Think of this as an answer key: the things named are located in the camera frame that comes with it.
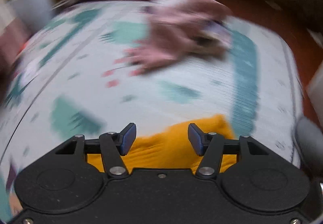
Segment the yellow cloth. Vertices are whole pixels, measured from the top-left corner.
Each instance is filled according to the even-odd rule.
[[[179,123],[151,137],[136,138],[129,153],[122,160],[131,172],[133,168],[188,169],[195,173],[202,157],[196,155],[187,136],[190,123],[195,123],[203,132],[216,132],[227,139],[234,133],[223,115]],[[224,155],[221,172],[236,162],[236,155]],[[101,155],[88,154],[88,163],[104,172]]]

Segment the metal screw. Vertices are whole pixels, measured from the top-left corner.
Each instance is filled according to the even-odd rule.
[[[214,169],[212,169],[210,167],[202,167],[199,169],[199,173],[201,173],[204,176],[209,176],[214,173]]]
[[[299,220],[299,219],[292,219],[291,221],[290,221],[290,224],[301,224],[302,222],[301,222],[301,220]]]
[[[166,174],[164,174],[164,173],[161,173],[161,174],[158,174],[158,177],[159,177],[159,178],[165,178],[165,177],[167,177],[167,175],[166,175]]]
[[[113,175],[122,175],[126,172],[126,169],[124,167],[112,167],[109,171]]]
[[[26,219],[24,219],[24,220],[22,221],[22,223],[23,223],[23,224],[33,224],[33,223],[34,223],[34,221],[33,221],[32,219],[30,219],[30,218],[26,218]]]

